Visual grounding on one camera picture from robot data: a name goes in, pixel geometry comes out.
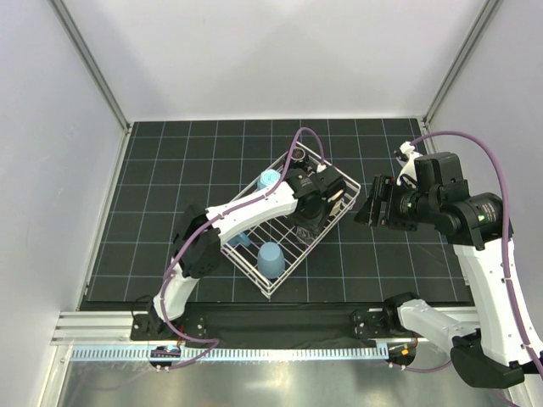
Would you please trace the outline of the brown and cream cup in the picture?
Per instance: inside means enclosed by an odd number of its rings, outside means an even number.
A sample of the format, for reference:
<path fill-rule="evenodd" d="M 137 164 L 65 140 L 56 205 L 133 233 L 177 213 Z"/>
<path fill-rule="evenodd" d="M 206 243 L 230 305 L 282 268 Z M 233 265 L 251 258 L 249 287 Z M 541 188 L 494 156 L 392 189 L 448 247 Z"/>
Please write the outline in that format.
<path fill-rule="evenodd" d="M 333 205 L 330 212 L 331 216 L 335 216 L 340 211 L 343 196 L 344 190 L 340 190 L 330 198 L 330 203 Z"/>

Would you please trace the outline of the black cup cream inside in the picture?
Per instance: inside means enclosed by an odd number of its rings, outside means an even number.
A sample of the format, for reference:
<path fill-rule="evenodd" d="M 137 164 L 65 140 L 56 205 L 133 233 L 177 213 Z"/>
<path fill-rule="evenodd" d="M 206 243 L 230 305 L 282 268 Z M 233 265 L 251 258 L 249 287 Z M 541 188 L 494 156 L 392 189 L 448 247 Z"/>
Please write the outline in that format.
<path fill-rule="evenodd" d="M 305 170 L 309 164 L 309 159 L 306 151 L 303 148 L 296 147 L 293 149 L 290 155 L 289 169 L 302 169 Z"/>

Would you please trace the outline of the teal cup cream inside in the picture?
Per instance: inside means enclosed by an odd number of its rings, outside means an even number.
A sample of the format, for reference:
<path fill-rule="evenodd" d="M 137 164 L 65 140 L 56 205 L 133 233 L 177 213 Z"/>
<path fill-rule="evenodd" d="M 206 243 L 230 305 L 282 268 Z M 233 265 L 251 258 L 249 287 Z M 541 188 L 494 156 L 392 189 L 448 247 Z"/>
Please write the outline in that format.
<path fill-rule="evenodd" d="M 265 190 L 273 188 L 281 180 L 281 173 L 274 169 L 264 170 L 260 173 L 257 182 L 256 190 Z"/>

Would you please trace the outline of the clear glass cup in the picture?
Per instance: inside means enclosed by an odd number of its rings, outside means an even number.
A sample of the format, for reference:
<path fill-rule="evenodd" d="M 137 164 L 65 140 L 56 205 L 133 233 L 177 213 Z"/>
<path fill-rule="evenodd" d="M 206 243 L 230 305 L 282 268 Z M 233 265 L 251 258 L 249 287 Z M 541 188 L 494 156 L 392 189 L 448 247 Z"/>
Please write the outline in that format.
<path fill-rule="evenodd" d="M 295 236 L 298 241 L 305 246 L 310 246 L 319 241 L 319 236 L 322 232 L 320 227 L 308 228 L 303 226 L 297 226 Z"/>

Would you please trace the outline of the light blue plastic cup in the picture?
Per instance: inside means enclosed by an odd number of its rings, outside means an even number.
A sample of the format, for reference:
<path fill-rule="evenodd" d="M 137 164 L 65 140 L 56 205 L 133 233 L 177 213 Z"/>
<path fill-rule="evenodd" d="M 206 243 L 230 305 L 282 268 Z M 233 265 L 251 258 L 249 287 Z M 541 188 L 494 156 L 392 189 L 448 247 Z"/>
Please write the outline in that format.
<path fill-rule="evenodd" d="M 270 280 L 277 279 L 285 270 L 285 258 L 280 246 L 273 242 L 264 243 L 258 252 L 257 270 Z"/>

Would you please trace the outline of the blue glazed ceramic mug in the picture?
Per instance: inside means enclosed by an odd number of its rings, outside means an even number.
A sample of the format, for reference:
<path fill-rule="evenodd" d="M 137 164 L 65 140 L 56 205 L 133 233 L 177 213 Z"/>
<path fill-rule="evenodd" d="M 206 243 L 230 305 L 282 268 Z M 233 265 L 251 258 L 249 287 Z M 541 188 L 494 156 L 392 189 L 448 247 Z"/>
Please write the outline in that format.
<path fill-rule="evenodd" d="M 251 243 L 252 242 L 250 238 L 245 232 L 240 232 L 228 241 L 228 244 L 232 247 L 237 247 L 238 245 L 241 245 L 247 248 L 251 245 Z"/>

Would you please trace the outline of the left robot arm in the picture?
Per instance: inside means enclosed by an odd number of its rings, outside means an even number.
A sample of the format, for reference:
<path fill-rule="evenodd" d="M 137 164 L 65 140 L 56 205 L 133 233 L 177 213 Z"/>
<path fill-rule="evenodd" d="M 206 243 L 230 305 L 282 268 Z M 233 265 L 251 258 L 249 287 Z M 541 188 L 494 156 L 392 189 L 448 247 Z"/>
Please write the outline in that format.
<path fill-rule="evenodd" d="M 172 236 L 174 252 L 164 282 L 148 307 L 148 329 L 164 340 L 178 333 L 179 317 L 196 283 L 215 271 L 221 248 L 232 238 L 285 216 L 315 239 L 339 211 L 346 187 L 339 170 L 320 164 L 310 173 L 287 170 L 270 186 L 227 204 L 189 206 Z"/>

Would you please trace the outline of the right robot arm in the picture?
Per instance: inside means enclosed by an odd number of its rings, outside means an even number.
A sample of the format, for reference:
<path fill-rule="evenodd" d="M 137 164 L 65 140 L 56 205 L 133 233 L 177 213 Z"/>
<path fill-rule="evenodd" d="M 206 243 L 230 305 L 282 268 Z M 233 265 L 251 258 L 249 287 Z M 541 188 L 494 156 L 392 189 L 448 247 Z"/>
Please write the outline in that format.
<path fill-rule="evenodd" d="M 530 327 L 525 305 L 523 339 L 509 298 L 517 287 L 512 236 L 502 234 L 504 204 L 491 192 L 471 195 L 454 153 L 398 153 L 397 177 L 375 176 L 355 222 L 415 231 L 433 226 L 453 247 L 479 315 L 476 327 L 438 311 L 415 293 L 385 299 L 383 329 L 392 336 L 416 332 L 446 352 L 458 376 L 470 387 L 507 389 L 537 372 L 542 341 Z"/>

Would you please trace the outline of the black grid mat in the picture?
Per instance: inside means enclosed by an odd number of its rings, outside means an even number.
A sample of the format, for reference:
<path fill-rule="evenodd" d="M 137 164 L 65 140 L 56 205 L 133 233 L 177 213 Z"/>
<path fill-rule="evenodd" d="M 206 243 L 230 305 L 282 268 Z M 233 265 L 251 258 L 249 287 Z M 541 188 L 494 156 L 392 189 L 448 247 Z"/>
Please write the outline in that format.
<path fill-rule="evenodd" d="M 130 309 L 160 289 L 171 234 L 192 203 L 230 201 L 285 153 L 294 133 L 367 192 L 400 169 L 393 152 L 420 135 L 409 119 L 139 122 L 133 127 L 82 308 Z M 376 303 L 414 292 L 469 304 L 454 251 L 432 227 L 369 228 L 347 213 L 272 294 L 277 303 Z"/>

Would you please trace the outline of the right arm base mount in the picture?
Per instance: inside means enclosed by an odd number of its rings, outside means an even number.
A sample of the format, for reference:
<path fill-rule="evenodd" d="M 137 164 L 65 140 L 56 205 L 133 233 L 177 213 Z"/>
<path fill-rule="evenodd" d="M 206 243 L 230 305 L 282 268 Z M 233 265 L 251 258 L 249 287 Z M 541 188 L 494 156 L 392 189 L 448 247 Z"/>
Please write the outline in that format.
<path fill-rule="evenodd" d="M 395 311 L 388 308 L 360 308 L 350 315 L 353 330 L 360 339 L 408 338 L 416 334 L 400 324 Z"/>

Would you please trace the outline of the aluminium frame rail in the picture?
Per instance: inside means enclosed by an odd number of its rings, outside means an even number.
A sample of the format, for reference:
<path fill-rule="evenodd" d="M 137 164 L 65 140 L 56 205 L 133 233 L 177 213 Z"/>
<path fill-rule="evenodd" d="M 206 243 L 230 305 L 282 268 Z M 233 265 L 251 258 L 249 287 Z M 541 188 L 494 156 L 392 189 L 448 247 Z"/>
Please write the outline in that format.
<path fill-rule="evenodd" d="M 123 166 L 126 150 L 132 141 L 132 134 L 138 125 L 131 123 L 123 132 L 115 157 L 114 167 L 109 177 L 108 187 L 100 207 L 96 231 L 93 235 L 90 252 L 85 262 L 85 275 L 81 292 L 73 311 L 63 311 L 55 323 L 51 344 L 54 346 L 75 343 L 126 342 L 130 331 L 129 313 L 119 309 L 91 309 L 84 307 L 87 294 L 94 284 L 93 270 L 102 244 L 102 235 L 108 223 L 109 208 L 115 197 L 115 189 Z"/>

